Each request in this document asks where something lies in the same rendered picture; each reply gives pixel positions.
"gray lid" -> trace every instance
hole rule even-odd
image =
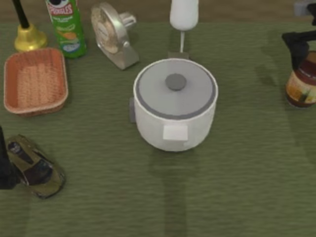
[[[217,89],[210,73],[183,59],[158,61],[139,76],[136,96],[146,110],[165,119],[189,119],[207,110]]]

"gold bell base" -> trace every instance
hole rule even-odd
[[[47,46],[47,37],[44,32],[38,31],[33,24],[23,29],[18,26],[18,36],[15,39],[14,47],[19,52],[27,52],[44,48]]]

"green pringles can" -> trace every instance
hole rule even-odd
[[[77,0],[45,0],[58,44],[67,58],[85,55],[87,48]]]

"brass bell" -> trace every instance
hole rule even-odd
[[[14,47],[19,52],[27,52],[47,46],[47,36],[44,32],[38,31],[29,23],[20,0],[13,0],[14,7],[18,14],[20,25],[18,26],[17,38]]]

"pringles logo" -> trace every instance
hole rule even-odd
[[[49,13],[52,16],[72,15],[74,10],[71,3],[67,0],[49,0]]]

